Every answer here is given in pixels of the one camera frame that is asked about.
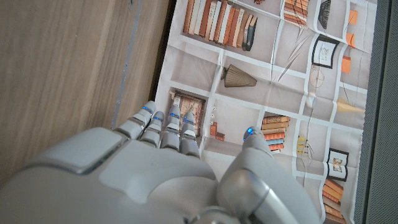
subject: orange book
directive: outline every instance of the orange book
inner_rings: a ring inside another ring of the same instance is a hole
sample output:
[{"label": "orange book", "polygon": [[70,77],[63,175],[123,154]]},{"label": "orange book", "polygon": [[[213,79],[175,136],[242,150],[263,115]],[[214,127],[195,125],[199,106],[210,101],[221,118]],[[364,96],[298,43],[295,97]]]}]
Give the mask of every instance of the orange book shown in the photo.
[{"label": "orange book", "polygon": [[304,20],[301,20],[300,18],[295,17],[295,16],[288,15],[286,13],[284,14],[284,17],[285,17],[285,20],[294,22],[296,24],[303,24],[303,25],[306,24],[306,22]]},{"label": "orange book", "polygon": [[356,25],[356,22],[358,20],[358,11],[355,10],[349,10],[349,17],[348,17],[348,22],[352,25]]},{"label": "orange book", "polygon": [[239,34],[238,34],[238,39],[236,40],[236,46],[239,48],[242,48],[244,26],[248,22],[248,19],[249,19],[249,13],[244,12],[241,27],[240,27]]},{"label": "orange book", "polygon": [[325,197],[327,197],[328,199],[330,199],[330,200],[332,200],[332,201],[338,203],[338,199],[337,199],[337,198],[331,196],[330,194],[328,194],[328,193],[325,192],[324,190],[322,190],[322,195],[325,196]]},{"label": "orange book", "polygon": [[275,134],[275,133],[285,133],[286,128],[275,128],[275,129],[267,129],[261,130],[263,134]]},{"label": "orange book", "polygon": [[355,38],[354,34],[347,33],[347,36],[346,36],[347,44],[352,46],[352,47],[355,47],[354,38]]},{"label": "orange book", "polygon": [[294,6],[292,4],[289,3],[285,3],[285,9],[290,9],[290,11],[294,11],[298,14],[300,14],[301,16],[307,16],[308,12],[300,7]]},{"label": "orange book", "polygon": [[304,10],[307,10],[308,1],[306,0],[285,0],[285,3],[292,4],[294,6],[298,6]]},{"label": "orange book", "polygon": [[206,0],[205,10],[203,11],[203,17],[201,18],[201,24],[199,29],[199,36],[204,37],[206,34],[207,20],[209,18],[210,5],[212,0]]},{"label": "orange book", "polygon": [[271,124],[271,123],[279,123],[279,122],[286,122],[290,121],[290,117],[287,116],[271,116],[266,117],[262,120],[263,124]]},{"label": "orange book", "polygon": [[323,190],[324,190],[326,193],[330,194],[331,196],[337,198],[338,200],[340,200],[340,199],[342,198],[342,196],[343,196],[343,195],[339,194],[337,191],[333,190],[332,188],[330,188],[330,187],[327,186],[327,185],[324,185],[324,186],[323,186]]},{"label": "orange book", "polygon": [[216,43],[218,42],[218,38],[220,37],[221,25],[223,24],[223,18],[227,3],[228,3],[227,0],[224,0],[223,3],[221,3],[220,13],[218,14],[218,19],[217,19],[216,30],[214,32],[214,41]]},{"label": "orange book", "polygon": [[240,9],[235,9],[234,17],[232,18],[232,24],[231,24],[231,28],[229,30],[229,37],[228,37],[228,41],[226,43],[229,46],[233,46],[234,35],[235,35],[235,30],[236,30],[236,24],[238,23],[239,12],[240,12]]},{"label": "orange book", "polygon": [[182,32],[186,33],[186,34],[188,33],[189,24],[191,23],[194,2],[195,2],[195,0],[188,0],[187,12],[185,13],[185,21],[184,21],[184,26],[182,28]]},{"label": "orange book", "polygon": [[340,184],[337,184],[334,180],[326,179],[325,184],[331,189],[337,191],[337,193],[341,195],[343,194],[344,188]]},{"label": "orange book", "polygon": [[265,134],[264,137],[266,140],[281,139],[285,138],[285,133]]},{"label": "orange book", "polygon": [[341,211],[340,210],[340,205],[339,204],[337,204],[336,202],[334,202],[334,201],[332,201],[332,200],[330,200],[330,199],[328,199],[327,197],[325,197],[325,196],[322,196],[322,200],[323,200],[323,203],[325,204],[325,205],[328,205],[329,207],[331,207],[331,208],[333,208],[333,209],[335,209],[335,210],[337,210],[337,211]]},{"label": "orange book", "polygon": [[336,217],[343,218],[343,216],[341,215],[341,213],[339,211],[335,210],[334,208],[331,208],[329,205],[323,204],[323,206],[325,207],[325,212],[329,213],[330,215],[334,215]]},{"label": "orange book", "polygon": [[275,145],[270,145],[269,146],[269,150],[274,151],[274,150],[278,150],[278,149],[283,149],[284,145],[283,144],[275,144]]},{"label": "orange book", "polygon": [[229,33],[231,32],[232,20],[234,18],[234,15],[235,15],[235,8],[231,7],[231,10],[228,15],[228,22],[226,23],[225,36],[223,41],[224,45],[228,43]]},{"label": "orange book", "polygon": [[279,122],[279,123],[272,123],[272,124],[263,124],[261,129],[274,129],[274,128],[287,128],[289,127],[289,122]]},{"label": "orange book", "polygon": [[346,224],[346,220],[344,218],[339,218],[334,215],[330,215],[329,213],[326,213],[326,218],[325,221],[327,223],[340,223],[340,224]]},{"label": "orange book", "polygon": [[349,74],[351,68],[351,58],[343,56],[343,62],[341,63],[341,71]]}]

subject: white shelf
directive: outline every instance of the white shelf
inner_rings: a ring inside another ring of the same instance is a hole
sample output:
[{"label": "white shelf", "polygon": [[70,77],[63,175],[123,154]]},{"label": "white shelf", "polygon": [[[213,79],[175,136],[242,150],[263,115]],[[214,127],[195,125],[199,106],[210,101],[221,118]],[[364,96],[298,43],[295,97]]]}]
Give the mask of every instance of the white shelf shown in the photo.
[{"label": "white shelf", "polygon": [[245,107],[236,103],[216,100],[213,113],[217,122],[217,132],[225,134],[225,142],[243,144],[243,134],[250,126],[257,125],[260,110]]},{"label": "white shelf", "polygon": [[272,17],[274,19],[280,19],[279,13],[276,12],[275,7],[270,6],[270,3],[274,3],[275,1],[268,1],[268,2],[263,2],[261,5],[257,5],[255,4],[254,6],[254,1],[252,0],[229,0],[230,2],[233,2],[237,5],[243,6],[247,9],[250,9],[256,13],[262,14],[264,16],[269,16]]},{"label": "white shelf", "polygon": [[[344,88],[340,87],[338,96],[339,98],[348,101],[351,105],[355,107],[365,109],[365,104],[366,104],[365,94],[360,94],[356,91],[348,90],[347,88],[344,91]],[[364,113],[337,111],[333,122],[343,126],[348,126],[356,129],[363,129],[364,117],[365,117]]]},{"label": "white shelf", "polygon": [[330,4],[330,13],[328,18],[327,29],[323,29],[318,21],[320,5],[322,1],[317,1],[315,14],[313,15],[313,30],[319,34],[323,34],[329,38],[347,43],[345,37],[345,28],[348,23],[349,2],[346,0],[335,0]]},{"label": "white shelf", "polygon": [[363,67],[362,65],[370,65],[371,54],[347,47],[344,56],[351,58],[351,66],[349,74],[341,74],[340,81],[344,82],[345,85],[349,84],[359,87],[358,91],[365,94],[364,90],[368,89],[369,83],[369,67]]},{"label": "white shelf", "polygon": [[171,81],[204,91],[211,90],[217,64],[173,47],[167,51],[167,57],[170,61],[179,62],[164,65],[167,66]]}]

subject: robot finger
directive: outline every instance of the robot finger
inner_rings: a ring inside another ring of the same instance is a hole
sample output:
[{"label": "robot finger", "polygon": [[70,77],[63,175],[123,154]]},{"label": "robot finger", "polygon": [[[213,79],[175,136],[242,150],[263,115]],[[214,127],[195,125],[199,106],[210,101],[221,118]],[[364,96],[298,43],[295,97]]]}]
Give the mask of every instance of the robot finger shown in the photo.
[{"label": "robot finger", "polygon": [[115,129],[126,135],[129,139],[138,139],[145,127],[150,122],[153,111],[156,110],[155,102],[148,101],[138,113],[131,116],[127,121]]}]

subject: book spine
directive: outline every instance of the book spine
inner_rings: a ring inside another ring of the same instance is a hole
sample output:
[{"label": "book spine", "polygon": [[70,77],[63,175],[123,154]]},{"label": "book spine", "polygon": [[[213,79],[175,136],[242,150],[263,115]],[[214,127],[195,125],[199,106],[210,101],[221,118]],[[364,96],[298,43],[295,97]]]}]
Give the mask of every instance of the book spine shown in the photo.
[{"label": "book spine", "polygon": [[232,46],[234,42],[235,30],[236,30],[236,25],[238,24],[239,13],[240,13],[239,9],[234,9],[234,17],[232,18],[231,27],[229,28],[228,41],[226,43],[229,46]]},{"label": "book spine", "polygon": [[330,215],[329,213],[326,213],[326,221],[327,223],[340,223],[340,224],[346,224],[346,220],[343,218],[336,217],[334,215]]},{"label": "book spine", "polygon": [[210,38],[211,25],[213,23],[216,6],[217,6],[217,1],[215,1],[215,0],[212,1],[210,4],[209,17],[207,19],[207,25],[206,25],[206,32],[205,32],[205,40],[206,41],[209,41],[209,38]]},{"label": "book spine", "polygon": [[263,124],[271,124],[271,123],[279,123],[279,122],[286,122],[290,121],[290,117],[287,116],[272,116],[267,117],[262,120]]},{"label": "book spine", "polygon": [[208,23],[208,18],[210,15],[210,6],[213,0],[206,0],[205,10],[203,11],[203,17],[201,19],[201,24],[199,28],[199,36],[204,37],[206,34],[206,28]]},{"label": "book spine", "polygon": [[227,4],[228,4],[228,2],[226,0],[224,0],[223,3],[221,3],[220,13],[218,14],[216,30],[214,33],[214,41],[215,42],[218,42],[218,38],[220,37],[221,25],[223,25],[224,14],[225,14]]},{"label": "book spine", "polygon": [[263,130],[274,129],[274,128],[287,128],[289,127],[289,122],[280,122],[280,123],[272,123],[272,124],[263,124],[261,128]]},{"label": "book spine", "polygon": [[233,47],[237,47],[238,46],[237,42],[238,42],[239,31],[241,30],[243,14],[244,14],[244,9],[240,9],[239,10],[239,14],[238,14],[238,20],[236,21],[236,27],[235,27],[235,31],[234,31],[234,39],[232,40],[232,46]]},{"label": "book spine", "polygon": [[221,2],[217,1],[216,9],[215,9],[214,16],[213,16],[213,22],[211,23],[209,40],[214,40],[218,15],[220,14],[220,9],[221,9]]},{"label": "book spine", "polygon": [[308,7],[308,1],[306,1],[306,0],[285,0],[285,2],[286,3],[288,3],[288,4],[292,4],[292,5],[294,5],[294,6],[298,6],[298,7],[300,7],[300,8],[307,8]]},{"label": "book spine", "polygon": [[244,26],[243,41],[242,41],[242,49],[243,50],[246,50],[246,43],[248,42],[248,29],[249,29],[249,25],[250,25],[252,18],[253,18],[253,15],[250,15],[248,18],[248,21],[246,22],[246,25]]},{"label": "book spine", "polygon": [[195,31],[195,25],[197,23],[199,6],[200,6],[200,0],[195,0],[195,3],[193,3],[191,23],[189,24],[189,30],[188,30],[189,34],[193,34]]},{"label": "book spine", "polygon": [[184,26],[182,28],[182,32],[185,34],[187,34],[189,31],[189,24],[191,23],[194,2],[195,0],[188,0],[187,12],[185,13],[185,21],[184,21]]},{"label": "book spine", "polygon": [[330,194],[328,194],[328,192],[325,192],[325,191],[322,190],[322,195],[325,196],[325,197],[327,197],[328,199],[330,199],[330,200],[332,200],[332,201],[338,203],[338,199],[335,198],[335,197],[333,197],[333,196],[331,196]]},{"label": "book spine", "polygon": [[195,24],[194,34],[198,35],[201,25],[201,20],[203,19],[203,13],[205,12],[206,0],[200,0],[199,10],[198,10],[198,18],[197,23]]},{"label": "book spine", "polygon": [[253,45],[253,41],[254,41],[254,32],[256,31],[256,24],[257,21],[255,21],[254,25],[250,25],[249,26],[249,30],[248,30],[248,42],[246,43],[246,50],[250,51],[251,50],[251,46]]},{"label": "book spine", "polygon": [[329,213],[330,215],[334,215],[336,217],[343,218],[343,216],[341,215],[341,213],[339,211],[337,211],[325,204],[323,204],[323,206],[325,207],[325,212]]},{"label": "book spine", "polygon": [[235,15],[235,8],[231,7],[231,9],[229,10],[228,20],[226,22],[224,40],[222,42],[224,45],[228,43],[229,33],[231,32],[232,20],[234,19],[234,15]]},{"label": "book spine", "polygon": [[343,187],[340,184],[337,184],[335,181],[326,179],[325,184],[329,186],[331,189],[337,191],[337,193],[341,195],[343,194],[344,191]]},{"label": "book spine", "polygon": [[333,208],[333,209],[335,209],[335,210],[337,210],[337,211],[339,211],[339,212],[341,211],[341,210],[340,210],[340,205],[337,204],[336,202],[334,202],[334,201],[328,199],[327,197],[325,197],[325,196],[323,196],[323,195],[322,195],[322,200],[323,200],[323,203],[324,203],[325,205],[329,205],[331,208]]},{"label": "book spine", "polygon": [[261,130],[263,134],[274,134],[274,133],[285,133],[286,128],[275,128],[275,129],[267,129]]},{"label": "book spine", "polygon": [[267,140],[267,143],[269,146],[274,145],[274,144],[283,144],[284,142],[285,142],[284,139]]},{"label": "book spine", "polygon": [[271,151],[278,150],[278,149],[283,149],[283,148],[284,148],[283,144],[276,144],[276,145],[269,146],[269,150],[271,150]]},{"label": "book spine", "polygon": [[226,25],[228,23],[228,18],[229,18],[229,12],[230,11],[231,11],[231,5],[227,4],[226,8],[225,8],[223,22],[221,23],[220,36],[218,37],[218,43],[219,44],[224,44],[225,30],[226,30]]},{"label": "book spine", "polygon": [[342,197],[341,194],[337,193],[337,191],[331,189],[331,188],[330,188],[329,186],[327,186],[327,185],[324,185],[324,186],[323,186],[323,190],[324,190],[326,193],[330,194],[331,196],[337,198],[338,200],[340,200],[341,197]]},{"label": "book spine", "polygon": [[242,18],[241,27],[240,27],[240,30],[239,30],[238,39],[236,41],[236,46],[239,47],[239,48],[242,48],[244,26],[248,22],[248,19],[249,19],[249,14],[247,12],[244,12],[243,18]]},{"label": "book spine", "polygon": [[283,139],[285,138],[285,133],[275,133],[275,134],[265,134],[266,140]]}]

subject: stack of books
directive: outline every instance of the stack of books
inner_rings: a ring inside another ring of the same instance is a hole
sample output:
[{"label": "stack of books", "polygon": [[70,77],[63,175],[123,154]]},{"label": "stack of books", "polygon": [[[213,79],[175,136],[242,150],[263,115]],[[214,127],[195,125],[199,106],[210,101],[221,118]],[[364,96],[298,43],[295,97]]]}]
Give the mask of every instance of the stack of books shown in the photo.
[{"label": "stack of books", "polygon": [[343,191],[344,189],[340,184],[337,184],[334,180],[326,179],[322,190],[323,206],[326,212],[325,223],[346,223],[340,210]]},{"label": "stack of books", "polygon": [[256,24],[257,16],[227,0],[188,0],[182,32],[250,51]]},{"label": "stack of books", "polygon": [[269,145],[269,149],[280,150],[284,148],[285,132],[289,127],[290,117],[271,116],[262,120],[261,130]]},{"label": "stack of books", "polygon": [[284,17],[286,21],[298,25],[307,23],[308,0],[285,0]]}]

